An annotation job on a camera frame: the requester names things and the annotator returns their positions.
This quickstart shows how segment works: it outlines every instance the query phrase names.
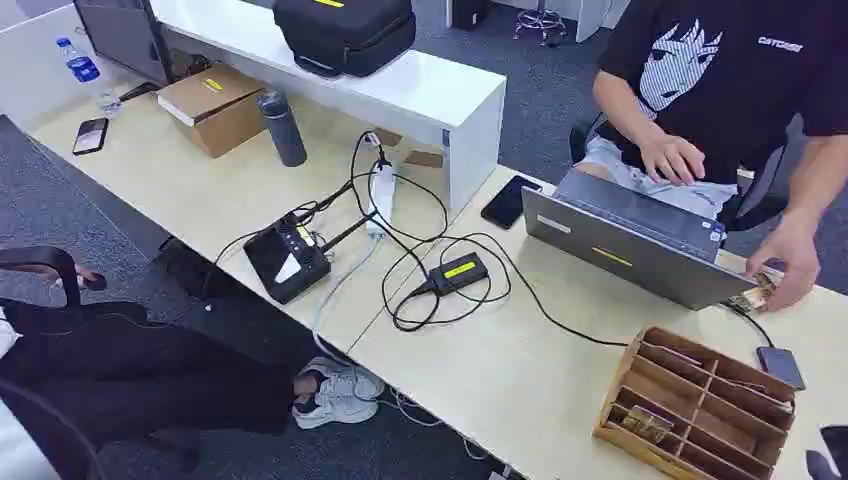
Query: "smartphone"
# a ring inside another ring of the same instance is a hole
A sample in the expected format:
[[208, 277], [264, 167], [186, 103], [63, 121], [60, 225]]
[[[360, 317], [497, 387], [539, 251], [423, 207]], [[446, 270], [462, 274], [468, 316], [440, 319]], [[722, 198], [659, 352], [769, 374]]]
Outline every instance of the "smartphone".
[[757, 349], [757, 356], [760, 357], [764, 372], [792, 385], [796, 390], [807, 388], [801, 378], [801, 370], [795, 362], [795, 355], [792, 355], [790, 350], [760, 347]]
[[488, 205], [483, 207], [480, 216], [505, 230], [511, 228], [524, 213], [524, 202], [521, 200], [522, 187], [529, 187], [536, 191], [542, 189], [541, 185], [516, 175]]
[[74, 142], [74, 155], [85, 155], [100, 151], [106, 141], [106, 129], [108, 127], [109, 120], [106, 118], [95, 118], [82, 122], [77, 132], [77, 140]]

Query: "white sneaker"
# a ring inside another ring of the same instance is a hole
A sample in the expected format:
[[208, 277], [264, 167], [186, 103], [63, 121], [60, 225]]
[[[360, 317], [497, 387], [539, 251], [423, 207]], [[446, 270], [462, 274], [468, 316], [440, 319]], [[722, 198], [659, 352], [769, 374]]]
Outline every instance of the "white sneaker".
[[329, 381], [321, 383], [320, 390], [312, 399], [315, 408], [303, 412], [304, 406], [292, 407], [292, 416], [303, 430], [320, 427], [330, 422], [360, 423], [377, 414], [377, 402], [364, 402], [351, 396], [339, 396], [333, 392]]
[[313, 358], [300, 374], [315, 370], [327, 377], [322, 385], [327, 384], [328, 392], [338, 396], [350, 396], [360, 400], [374, 400], [383, 394], [386, 384], [380, 377], [362, 367], [345, 367], [326, 357]]

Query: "black t-shirt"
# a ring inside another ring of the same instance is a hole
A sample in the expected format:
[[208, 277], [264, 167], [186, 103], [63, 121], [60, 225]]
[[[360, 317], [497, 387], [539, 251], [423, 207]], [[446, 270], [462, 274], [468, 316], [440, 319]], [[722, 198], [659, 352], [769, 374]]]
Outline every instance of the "black t-shirt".
[[[796, 113], [809, 136], [848, 134], [848, 0], [632, 0], [600, 67], [704, 152], [704, 181], [736, 183]], [[598, 132], [644, 169], [611, 124]]]

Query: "hand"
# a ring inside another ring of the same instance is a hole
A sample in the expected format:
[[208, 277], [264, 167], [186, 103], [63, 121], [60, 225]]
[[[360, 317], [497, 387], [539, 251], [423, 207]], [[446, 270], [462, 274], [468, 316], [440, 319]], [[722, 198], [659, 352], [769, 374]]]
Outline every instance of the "hand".
[[766, 310], [771, 312], [794, 305], [801, 300], [813, 289], [821, 271], [816, 245], [813, 241], [816, 223], [793, 218], [790, 215], [783, 217], [777, 229], [748, 259], [746, 269], [747, 275], [754, 275], [771, 258], [779, 258], [786, 264], [783, 280], [766, 303]]
[[695, 178], [704, 178], [704, 154], [684, 138], [668, 135], [657, 127], [638, 146], [645, 172], [655, 182], [660, 181], [657, 169], [674, 185], [692, 185]]

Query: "person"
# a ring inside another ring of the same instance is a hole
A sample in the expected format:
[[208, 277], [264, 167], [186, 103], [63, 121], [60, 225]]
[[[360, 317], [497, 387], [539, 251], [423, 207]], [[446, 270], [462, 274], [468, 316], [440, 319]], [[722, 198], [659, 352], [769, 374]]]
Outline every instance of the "person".
[[139, 322], [140, 305], [99, 307], [78, 318], [0, 299], [0, 478], [87, 478], [86, 442], [96, 451], [168, 428], [280, 434], [289, 411], [303, 429], [377, 412], [384, 384], [365, 370], [317, 357], [293, 375], [193, 330]]
[[632, 0], [600, 59], [608, 121], [576, 168], [715, 218], [736, 170], [780, 147], [796, 113], [810, 137], [779, 226], [748, 260], [786, 272], [767, 308], [815, 284], [814, 234], [848, 177], [848, 3]]

